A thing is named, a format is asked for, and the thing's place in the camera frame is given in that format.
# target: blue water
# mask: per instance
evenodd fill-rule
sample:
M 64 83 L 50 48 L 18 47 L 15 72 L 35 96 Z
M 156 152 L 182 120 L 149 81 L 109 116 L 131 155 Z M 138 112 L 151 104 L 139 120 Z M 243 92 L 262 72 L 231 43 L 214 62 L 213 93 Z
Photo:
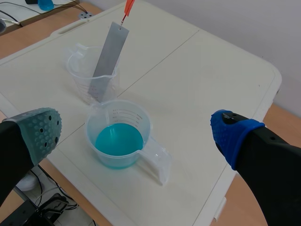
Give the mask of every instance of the blue water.
M 98 135 L 95 147 L 109 155 L 126 155 L 141 150 L 143 139 L 133 126 L 117 123 L 104 128 Z

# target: white table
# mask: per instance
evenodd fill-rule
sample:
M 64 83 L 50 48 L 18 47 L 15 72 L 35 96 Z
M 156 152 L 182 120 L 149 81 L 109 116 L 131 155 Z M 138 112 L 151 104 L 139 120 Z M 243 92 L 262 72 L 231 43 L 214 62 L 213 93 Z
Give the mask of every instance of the white table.
M 137 1 L 124 23 L 130 33 L 120 56 L 119 98 L 150 114 L 153 136 L 174 158 L 171 177 L 160 186 L 137 166 L 108 169 L 86 144 L 89 107 L 61 56 L 77 42 L 102 45 L 123 9 L 75 22 L 2 59 L 0 110 L 7 117 L 44 106 L 59 111 L 63 131 L 48 159 L 113 225 L 209 225 L 235 175 L 215 147 L 211 114 L 229 109 L 261 121 L 281 75 L 270 63 Z

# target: red clip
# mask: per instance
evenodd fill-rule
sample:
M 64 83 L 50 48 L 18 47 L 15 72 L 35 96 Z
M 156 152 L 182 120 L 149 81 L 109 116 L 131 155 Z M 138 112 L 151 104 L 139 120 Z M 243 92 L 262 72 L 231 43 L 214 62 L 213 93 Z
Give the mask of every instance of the red clip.
M 124 13 L 128 16 L 130 15 L 131 8 L 134 4 L 135 0 L 127 0 L 126 7 L 124 9 Z

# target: white wall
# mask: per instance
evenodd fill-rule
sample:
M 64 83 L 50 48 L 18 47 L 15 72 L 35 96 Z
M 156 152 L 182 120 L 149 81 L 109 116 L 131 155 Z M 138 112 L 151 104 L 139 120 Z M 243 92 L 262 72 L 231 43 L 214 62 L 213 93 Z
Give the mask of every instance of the white wall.
M 88 0 L 108 9 L 123 0 Z M 147 0 L 275 65 L 275 102 L 301 117 L 300 0 Z

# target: clear plastic measuring cup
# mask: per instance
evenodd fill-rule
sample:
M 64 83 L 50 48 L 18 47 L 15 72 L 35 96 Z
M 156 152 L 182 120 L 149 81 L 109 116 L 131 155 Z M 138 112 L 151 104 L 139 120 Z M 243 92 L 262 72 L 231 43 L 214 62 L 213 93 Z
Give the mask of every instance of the clear plastic measuring cup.
M 142 150 L 136 150 L 123 156 L 113 156 L 105 154 L 95 147 L 100 132 L 116 123 L 131 125 L 140 132 L 143 138 Z M 122 169 L 131 166 L 139 157 L 142 157 L 147 162 L 150 171 L 158 177 L 159 182 L 163 185 L 167 182 L 172 157 L 150 136 L 150 118 L 140 106 L 126 100 L 92 104 L 85 127 L 87 142 L 105 166 Z
M 90 104 L 114 99 L 119 87 L 118 62 L 112 75 L 93 77 L 102 47 L 86 47 L 78 43 L 69 51 L 66 67 L 83 100 Z

